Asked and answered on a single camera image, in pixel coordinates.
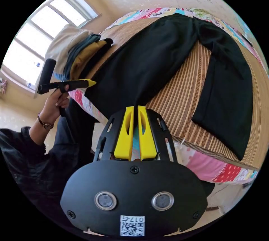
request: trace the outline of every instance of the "label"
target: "label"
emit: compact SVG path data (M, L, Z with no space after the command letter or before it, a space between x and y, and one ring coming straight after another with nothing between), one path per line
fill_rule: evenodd
M121 236L145 236L145 217L121 216Z

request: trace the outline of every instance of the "hand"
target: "hand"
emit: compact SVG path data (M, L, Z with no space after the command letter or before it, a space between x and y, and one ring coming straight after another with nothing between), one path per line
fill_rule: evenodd
M45 106L40 113L40 120L44 123L54 124L60 116L59 107L67 108L69 106L68 93L61 93L60 89L55 90L46 100Z

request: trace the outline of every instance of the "striped mat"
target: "striped mat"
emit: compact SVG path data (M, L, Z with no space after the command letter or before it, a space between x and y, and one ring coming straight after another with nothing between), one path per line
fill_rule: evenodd
M112 27L101 33L101 39L112 38L114 45L89 72L87 78L120 46L158 18L148 18ZM212 134L191 121L205 81L210 51L197 42L185 63L166 86L146 105L164 118L173 139L218 160L257 170L266 156L269 143L269 81L257 59L238 43L250 66L253 82L252 129L243 160Z

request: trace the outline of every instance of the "mustard yellow cloth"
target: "mustard yellow cloth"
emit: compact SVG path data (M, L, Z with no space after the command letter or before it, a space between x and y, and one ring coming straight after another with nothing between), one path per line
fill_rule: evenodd
M100 40L88 45L75 58L71 70L70 78L78 79L87 62L95 55L95 53L106 44L105 40Z

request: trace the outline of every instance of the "window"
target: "window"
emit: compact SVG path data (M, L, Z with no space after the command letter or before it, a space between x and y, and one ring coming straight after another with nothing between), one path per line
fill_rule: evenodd
M54 37L66 24L81 27L95 17L96 12L84 0L46 0L15 36L3 60L3 71L35 90Z

